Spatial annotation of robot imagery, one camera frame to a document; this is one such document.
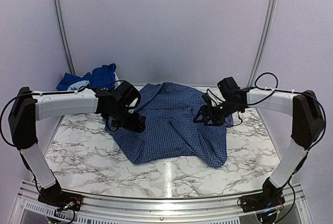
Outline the blue checked shirt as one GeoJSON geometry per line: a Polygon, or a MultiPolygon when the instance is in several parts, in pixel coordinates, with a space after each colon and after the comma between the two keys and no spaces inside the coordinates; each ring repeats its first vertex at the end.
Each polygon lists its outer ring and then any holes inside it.
{"type": "Polygon", "coordinates": [[[228,117],[222,126],[205,126],[193,119],[204,104],[203,92],[171,82],[146,84],[135,112],[146,117],[146,128],[136,133],[116,129],[108,121],[108,132],[133,164],[144,164],[177,156],[197,156],[209,167],[220,168],[227,160],[228,117]]]}

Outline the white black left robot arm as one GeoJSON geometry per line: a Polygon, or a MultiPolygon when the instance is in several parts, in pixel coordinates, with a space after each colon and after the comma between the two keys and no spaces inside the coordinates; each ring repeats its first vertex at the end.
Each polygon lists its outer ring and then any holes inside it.
{"type": "Polygon", "coordinates": [[[133,110],[141,100],[140,92],[128,81],[108,90],[101,87],[81,87],[66,91],[32,91],[21,87],[7,103],[10,145],[15,147],[25,167],[38,183],[38,201],[52,206],[74,202],[80,207],[82,196],[64,192],[46,162],[45,154],[65,115],[99,114],[111,120],[115,129],[136,133],[145,130],[145,116],[133,110]]]}

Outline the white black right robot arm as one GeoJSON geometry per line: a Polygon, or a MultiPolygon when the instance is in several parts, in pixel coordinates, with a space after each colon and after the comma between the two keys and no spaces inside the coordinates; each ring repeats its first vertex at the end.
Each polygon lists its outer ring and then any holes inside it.
{"type": "Polygon", "coordinates": [[[303,166],[311,149],[322,140],[326,130],[324,107],[313,90],[286,90],[278,85],[271,88],[257,85],[241,88],[233,77],[222,79],[217,87],[223,101],[214,105],[209,96],[204,95],[205,104],[194,117],[194,123],[221,126],[233,113],[243,113],[253,108],[260,114],[280,115],[281,120],[290,124],[280,135],[273,130],[274,121],[264,120],[274,147],[278,149],[280,162],[263,183],[260,194],[241,198],[245,207],[271,207],[303,166]]]}

